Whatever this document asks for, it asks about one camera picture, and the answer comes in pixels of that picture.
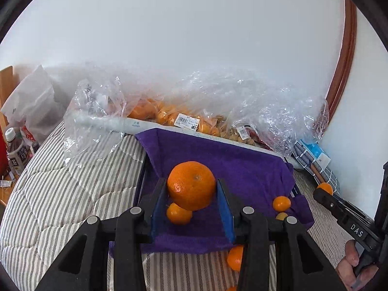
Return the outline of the right hand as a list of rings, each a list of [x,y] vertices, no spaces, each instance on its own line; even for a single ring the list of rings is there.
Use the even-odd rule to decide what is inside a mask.
[[[376,265],[370,265],[356,276],[353,268],[358,265],[358,262],[359,254],[355,247],[355,241],[349,240],[345,245],[345,256],[335,269],[347,290],[362,290],[378,271]]]

